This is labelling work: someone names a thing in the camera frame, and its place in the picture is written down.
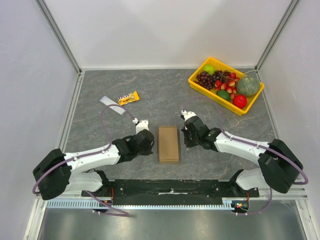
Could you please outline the brown cardboard box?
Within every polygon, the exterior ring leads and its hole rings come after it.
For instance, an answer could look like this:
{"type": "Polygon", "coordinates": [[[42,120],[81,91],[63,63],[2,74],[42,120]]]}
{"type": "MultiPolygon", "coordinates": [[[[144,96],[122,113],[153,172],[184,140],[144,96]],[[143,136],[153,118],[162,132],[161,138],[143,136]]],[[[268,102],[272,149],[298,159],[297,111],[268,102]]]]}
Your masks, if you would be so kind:
{"type": "Polygon", "coordinates": [[[179,135],[176,126],[159,126],[157,153],[160,164],[178,164],[180,161],[179,135]]]}

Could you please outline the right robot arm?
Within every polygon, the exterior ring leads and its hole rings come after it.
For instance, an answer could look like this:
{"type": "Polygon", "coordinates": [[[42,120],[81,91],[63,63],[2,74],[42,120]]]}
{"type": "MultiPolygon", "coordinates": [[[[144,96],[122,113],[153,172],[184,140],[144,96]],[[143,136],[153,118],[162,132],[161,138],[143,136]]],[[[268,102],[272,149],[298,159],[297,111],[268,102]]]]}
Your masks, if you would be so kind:
{"type": "Polygon", "coordinates": [[[298,184],[303,165],[282,140],[254,141],[220,128],[208,128],[192,111],[180,117],[184,120],[182,132],[186,147],[201,146],[205,150],[232,154],[258,165],[258,168],[241,170],[236,175],[235,181],[229,184],[233,196],[240,197],[247,190],[264,187],[286,194],[292,185],[298,184]]]}

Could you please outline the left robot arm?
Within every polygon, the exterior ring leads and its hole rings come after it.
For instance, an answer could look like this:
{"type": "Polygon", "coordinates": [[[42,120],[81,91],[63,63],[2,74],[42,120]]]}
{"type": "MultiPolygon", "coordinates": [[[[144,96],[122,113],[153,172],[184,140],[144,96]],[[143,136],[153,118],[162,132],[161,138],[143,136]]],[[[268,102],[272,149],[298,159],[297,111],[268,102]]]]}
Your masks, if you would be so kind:
{"type": "Polygon", "coordinates": [[[110,185],[106,175],[97,168],[151,155],[154,141],[154,135],[143,129],[91,150],[72,153],[63,153],[59,148],[51,150],[32,172],[35,179],[32,192],[40,194],[43,200],[79,191],[104,197],[109,193],[110,185]]]}

